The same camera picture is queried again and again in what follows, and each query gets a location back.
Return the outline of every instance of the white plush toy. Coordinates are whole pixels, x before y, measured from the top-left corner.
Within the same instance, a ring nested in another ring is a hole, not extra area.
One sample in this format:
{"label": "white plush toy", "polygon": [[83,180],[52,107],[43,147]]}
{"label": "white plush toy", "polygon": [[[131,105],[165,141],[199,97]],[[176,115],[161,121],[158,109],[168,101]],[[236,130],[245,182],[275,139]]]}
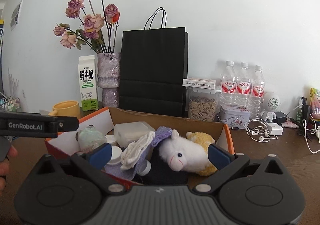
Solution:
{"label": "white plush toy", "polygon": [[180,137],[178,131],[172,130],[171,138],[162,142],[160,157],[174,171],[199,172],[208,164],[208,156],[202,146]]}

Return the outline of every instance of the white towel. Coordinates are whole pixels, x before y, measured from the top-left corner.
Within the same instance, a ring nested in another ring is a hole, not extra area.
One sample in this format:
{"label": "white towel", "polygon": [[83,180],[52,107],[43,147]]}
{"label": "white towel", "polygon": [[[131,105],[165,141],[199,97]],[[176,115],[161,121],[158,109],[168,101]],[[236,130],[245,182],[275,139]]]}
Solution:
{"label": "white towel", "polygon": [[120,169],[124,171],[133,168],[138,162],[141,154],[146,150],[148,145],[150,145],[155,136],[155,132],[150,131],[137,141],[130,143],[121,155],[122,166]]}

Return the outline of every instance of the purple cloth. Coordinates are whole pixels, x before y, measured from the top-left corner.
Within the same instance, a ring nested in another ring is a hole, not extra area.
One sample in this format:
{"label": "purple cloth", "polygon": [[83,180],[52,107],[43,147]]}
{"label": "purple cloth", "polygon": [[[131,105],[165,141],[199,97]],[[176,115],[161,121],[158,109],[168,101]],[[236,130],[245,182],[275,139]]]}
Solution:
{"label": "purple cloth", "polygon": [[135,177],[136,173],[138,172],[139,167],[141,166],[142,162],[146,159],[150,148],[151,148],[151,145],[148,145],[146,150],[144,150],[143,153],[141,154],[141,156],[140,156],[138,162],[135,164],[134,168],[122,171],[120,169],[121,163],[115,164],[115,165],[106,164],[104,166],[106,173],[112,174],[116,177],[123,178],[126,180],[132,180]]}
{"label": "purple cloth", "polygon": [[171,136],[172,129],[167,127],[159,127],[156,131],[156,136],[151,142],[151,146],[156,147],[158,143],[166,138],[169,138]]}

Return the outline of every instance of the yellow plush toy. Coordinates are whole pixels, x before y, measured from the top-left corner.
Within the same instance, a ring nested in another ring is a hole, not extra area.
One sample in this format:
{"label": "yellow plush toy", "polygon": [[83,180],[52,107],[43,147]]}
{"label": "yellow plush toy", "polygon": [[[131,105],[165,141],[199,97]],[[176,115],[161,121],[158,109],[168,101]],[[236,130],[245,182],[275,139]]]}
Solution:
{"label": "yellow plush toy", "polygon": [[[202,146],[207,155],[208,155],[208,147],[211,144],[216,142],[212,136],[202,132],[195,132],[195,133],[187,132],[186,137],[188,140],[191,140],[192,142]],[[217,168],[208,159],[208,164],[205,166],[205,169],[197,172],[197,174],[201,176],[209,176],[215,173],[216,171],[217,171]]]}

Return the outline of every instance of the purple vase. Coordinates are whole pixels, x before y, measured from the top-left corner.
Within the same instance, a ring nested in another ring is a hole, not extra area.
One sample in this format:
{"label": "purple vase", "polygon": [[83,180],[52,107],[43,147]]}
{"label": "purple vase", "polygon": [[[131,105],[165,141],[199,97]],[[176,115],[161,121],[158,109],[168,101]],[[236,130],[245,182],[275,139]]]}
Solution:
{"label": "purple vase", "polygon": [[120,54],[98,54],[98,83],[104,107],[119,107]]}
{"label": "purple vase", "polygon": [[118,88],[120,75],[120,54],[98,54],[98,83],[102,88]]}

